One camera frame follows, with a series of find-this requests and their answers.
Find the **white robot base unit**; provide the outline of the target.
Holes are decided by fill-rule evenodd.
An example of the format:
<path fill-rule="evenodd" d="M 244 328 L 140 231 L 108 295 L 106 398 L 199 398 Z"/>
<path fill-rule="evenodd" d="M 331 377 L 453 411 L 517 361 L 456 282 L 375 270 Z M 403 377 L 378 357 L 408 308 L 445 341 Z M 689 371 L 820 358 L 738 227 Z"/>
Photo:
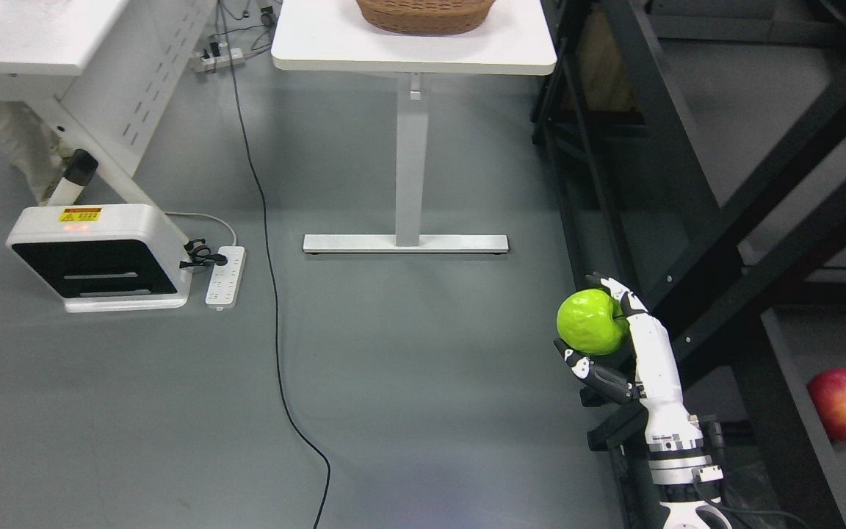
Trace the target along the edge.
<path fill-rule="evenodd" d="M 24 209 L 6 245 L 67 312 L 84 314 L 183 306 L 187 242 L 155 206 L 104 204 Z"/>

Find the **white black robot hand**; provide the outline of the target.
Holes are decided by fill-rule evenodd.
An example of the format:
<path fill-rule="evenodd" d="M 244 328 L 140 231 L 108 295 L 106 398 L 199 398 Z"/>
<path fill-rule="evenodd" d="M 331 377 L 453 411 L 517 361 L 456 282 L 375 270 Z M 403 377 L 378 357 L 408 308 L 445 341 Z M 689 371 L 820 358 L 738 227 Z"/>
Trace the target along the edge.
<path fill-rule="evenodd" d="M 688 417 L 667 329 L 620 281 L 598 273 L 585 275 L 585 281 L 594 290 L 608 295 L 607 308 L 611 314 L 620 309 L 634 348 L 637 380 L 630 382 L 614 369 L 597 364 L 592 359 L 592 349 L 578 348 L 579 339 L 569 339 L 566 331 L 558 331 L 560 337 L 554 340 L 560 357 L 578 379 L 614 403 L 640 400 L 651 414 Z"/>

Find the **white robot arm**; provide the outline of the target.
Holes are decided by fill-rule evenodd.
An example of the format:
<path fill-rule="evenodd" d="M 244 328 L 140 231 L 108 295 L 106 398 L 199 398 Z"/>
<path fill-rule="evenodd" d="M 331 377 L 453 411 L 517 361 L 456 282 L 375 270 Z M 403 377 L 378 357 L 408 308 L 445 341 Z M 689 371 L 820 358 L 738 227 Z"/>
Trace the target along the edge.
<path fill-rule="evenodd" d="M 665 510 L 664 528 L 731 528 L 714 504 L 720 499 L 722 468 L 705 448 L 701 422 L 682 402 L 645 399 L 645 439 L 652 481 Z"/>

